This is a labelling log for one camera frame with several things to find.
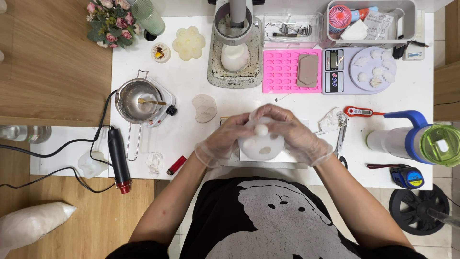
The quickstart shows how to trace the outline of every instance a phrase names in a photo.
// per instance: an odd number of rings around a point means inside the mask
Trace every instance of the silicone mold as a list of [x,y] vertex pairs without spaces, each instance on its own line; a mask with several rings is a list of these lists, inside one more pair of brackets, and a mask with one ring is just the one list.
[[[316,87],[298,87],[297,69],[299,56],[310,54],[318,56],[318,78]],[[321,49],[283,49],[264,50],[264,79],[262,93],[320,93],[321,92]]]

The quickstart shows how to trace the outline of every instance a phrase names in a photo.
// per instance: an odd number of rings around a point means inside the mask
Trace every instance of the blue tape measure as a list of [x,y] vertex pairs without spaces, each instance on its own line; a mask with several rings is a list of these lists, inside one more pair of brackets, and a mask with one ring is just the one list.
[[390,173],[393,181],[405,189],[418,189],[425,184],[422,173],[415,167],[392,167]]

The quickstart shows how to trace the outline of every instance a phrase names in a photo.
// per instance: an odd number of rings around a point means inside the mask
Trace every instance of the white bag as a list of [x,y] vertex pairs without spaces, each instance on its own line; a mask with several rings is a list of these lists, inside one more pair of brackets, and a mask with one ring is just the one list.
[[60,226],[77,208],[62,202],[32,206],[0,218],[0,259],[10,250],[42,238]]

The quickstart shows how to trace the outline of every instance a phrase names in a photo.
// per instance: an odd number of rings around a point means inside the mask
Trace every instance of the disposable glove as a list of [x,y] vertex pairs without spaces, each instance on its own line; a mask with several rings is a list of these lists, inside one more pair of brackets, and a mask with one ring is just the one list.
[[305,127],[290,110],[266,104],[253,111],[249,119],[256,120],[263,116],[275,120],[267,124],[269,132],[282,135],[286,149],[293,152],[299,162],[316,166],[331,156],[332,146]]
[[197,158],[207,167],[219,167],[220,160],[229,159],[232,152],[238,149],[238,138],[254,135],[254,127],[244,126],[248,120],[249,113],[228,118],[207,139],[195,145]]

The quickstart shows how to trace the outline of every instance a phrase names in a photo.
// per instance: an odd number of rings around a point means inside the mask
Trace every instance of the black wheel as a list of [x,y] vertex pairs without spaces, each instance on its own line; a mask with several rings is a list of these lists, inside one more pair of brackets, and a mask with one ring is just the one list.
[[[401,209],[401,203],[407,208]],[[419,191],[416,195],[412,190],[396,189],[390,197],[390,214],[399,227],[412,235],[431,235],[439,231],[444,223],[430,217],[426,210],[433,208],[449,214],[449,201],[444,192],[433,184],[432,191]]]

